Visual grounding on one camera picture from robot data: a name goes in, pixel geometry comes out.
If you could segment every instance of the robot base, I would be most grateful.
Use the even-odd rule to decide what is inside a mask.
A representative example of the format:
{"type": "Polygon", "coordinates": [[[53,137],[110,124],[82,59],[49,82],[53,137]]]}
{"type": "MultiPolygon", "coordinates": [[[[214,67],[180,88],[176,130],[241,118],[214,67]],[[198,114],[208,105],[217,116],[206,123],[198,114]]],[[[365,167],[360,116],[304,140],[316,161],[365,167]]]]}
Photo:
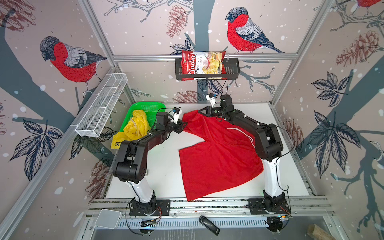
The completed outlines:
{"type": "Polygon", "coordinates": [[[282,214],[287,215],[291,212],[289,209],[285,194],[282,192],[277,197],[270,197],[264,191],[264,197],[248,199],[248,207],[251,215],[259,214],[282,214]]]}
{"type": "Polygon", "coordinates": [[[151,204],[152,200],[148,203],[138,202],[136,200],[132,201],[131,209],[129,211],[129,215],[131,217],[139,217],[139,216],[160,216],[160,212],[156,209],[156,207],[160,207],[162,216],[169,216],[170,209],[170,200],[156,200],[151,204]]]}

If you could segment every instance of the red cloth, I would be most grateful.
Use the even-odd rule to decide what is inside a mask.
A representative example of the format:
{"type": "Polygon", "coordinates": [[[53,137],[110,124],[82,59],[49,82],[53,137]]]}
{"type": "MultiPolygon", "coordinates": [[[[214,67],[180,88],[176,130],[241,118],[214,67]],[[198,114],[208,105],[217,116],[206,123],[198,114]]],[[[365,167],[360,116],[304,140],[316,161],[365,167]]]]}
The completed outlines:
{"type": "Polygon", "coordinates": [[[188,201],[246,183],[263,171],[250,139],[227,121],[207,118],[196,111],[184,114],[184,131],[205,140],[179,150],[181,174],[188,201]]]}

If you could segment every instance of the white table surface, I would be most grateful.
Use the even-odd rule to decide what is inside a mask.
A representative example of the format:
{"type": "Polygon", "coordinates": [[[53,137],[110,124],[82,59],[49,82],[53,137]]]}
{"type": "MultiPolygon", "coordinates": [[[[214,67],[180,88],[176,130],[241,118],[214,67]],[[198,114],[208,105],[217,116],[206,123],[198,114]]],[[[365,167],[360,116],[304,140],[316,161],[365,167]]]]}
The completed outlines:
{"type": "MultiPolygon", "coordinates": [[[[183,113],[202,109],[205,106],[207,105],[166,104],[167,108],[181,107],[183,113]]],[[[277,124],[267,103],[234,104],[234,107],[259,122],[277,124]]],[[[282,137],[281,139],[283,141],[284,154],[289,149],[284,139],[282,137]]],[[[180,134],[173,132],[167,141],[157,145],[148,152],[148,175],[146,178],[149,185],[155,190],[156,197],[185,197],[179,149],[202,141],[204,141],[202,138],[187,132],[180,134]]],[[[281,186],[285,189],[286,185],[289,185],[290,196],[308,196],[308,191],[290,154],[283,156],[280,160],[280,175],[281,186]]],[[[209,194],[206,197],[259,197],[263,196],[264,185],[264,172],[262,172],[249,182],[231,189],[209,194]]],[[[113,177],[106,198],[133,198],[134,196],[135,194],[130,186],[113,177]]]]}

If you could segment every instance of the wooden block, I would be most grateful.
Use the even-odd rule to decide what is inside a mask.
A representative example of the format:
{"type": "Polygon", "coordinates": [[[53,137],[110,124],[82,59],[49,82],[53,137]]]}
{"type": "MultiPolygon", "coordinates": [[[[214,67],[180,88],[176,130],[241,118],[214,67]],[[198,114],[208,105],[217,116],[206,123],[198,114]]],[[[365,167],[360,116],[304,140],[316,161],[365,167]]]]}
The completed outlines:
{"type": "Polygon", "coordinates": [[[326,231],[324,231],[321,227],[317,226],[316,224],[311,224],[308,226],[307,234],[315,240],[335,240],[334,237],[329,235],[326,231]]]}

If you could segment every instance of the black wire basket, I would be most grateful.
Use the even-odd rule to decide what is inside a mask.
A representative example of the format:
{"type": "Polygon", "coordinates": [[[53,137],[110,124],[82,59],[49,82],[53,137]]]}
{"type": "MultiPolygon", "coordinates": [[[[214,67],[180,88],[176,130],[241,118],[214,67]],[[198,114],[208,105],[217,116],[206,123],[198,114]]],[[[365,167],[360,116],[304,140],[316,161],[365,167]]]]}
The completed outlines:
{"type": "Polygon", "coordinates": [[[228,80],[236,80],[240,74],[240,66],[238,58],[224,58],[223,66],[226,73],[218,74],[183,74],[181,69],[181,58],[176,59],[175,74],[176,79],[181,81],[183,78],[205,78],[203,80],[210,80],[210,78],[221,78],[228,80]]]}

